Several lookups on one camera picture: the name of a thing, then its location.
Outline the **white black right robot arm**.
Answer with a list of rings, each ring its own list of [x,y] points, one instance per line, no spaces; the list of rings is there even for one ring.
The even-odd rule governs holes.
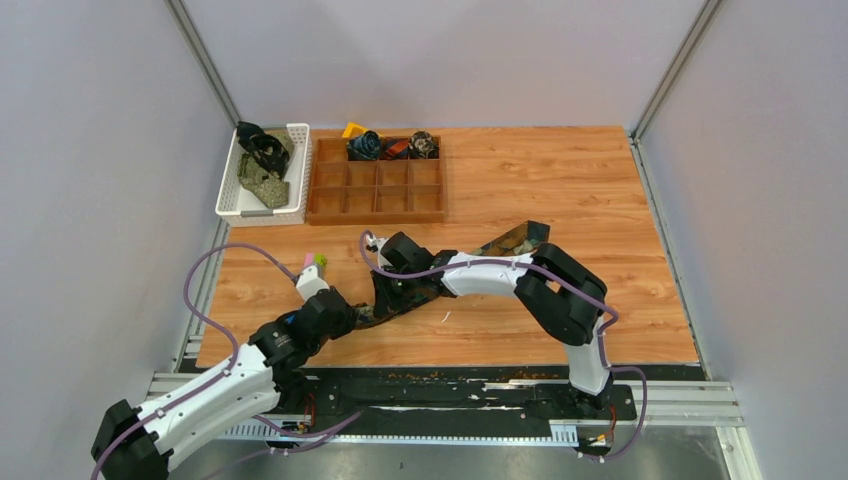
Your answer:
[[[596,417],[611,403],[613,376],[602,351],[605,283],[551,243],[513,256],[455,250],[430,253],[402,232],[390,238],[362,232],[360,253],[373,277],[391,289],[426,298],[491,295],[514,298],[553,339],[569,362],[571,403]]]

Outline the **dark patterned necktie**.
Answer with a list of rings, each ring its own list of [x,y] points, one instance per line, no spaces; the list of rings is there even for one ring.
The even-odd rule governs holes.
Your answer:
[[[474,250],[472,255],[507,257],[531,253],[549,239],[549,233],[548,224],[528,220]],[[432,276],[397,280],[371,271],[370,277],[374,302],[353,306],[358,314],[356,330],[376,327],[439,297],[452,297]]]

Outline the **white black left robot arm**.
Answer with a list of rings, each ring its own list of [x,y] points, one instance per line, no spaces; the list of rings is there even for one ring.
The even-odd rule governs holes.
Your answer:
[[[139,406],[107,409],[93,443],[95,479],[165,479],[229,428],[306,400],[302,366],[329,340],[353,331],[357,311],[333,287],[264,324],[235,355]]]

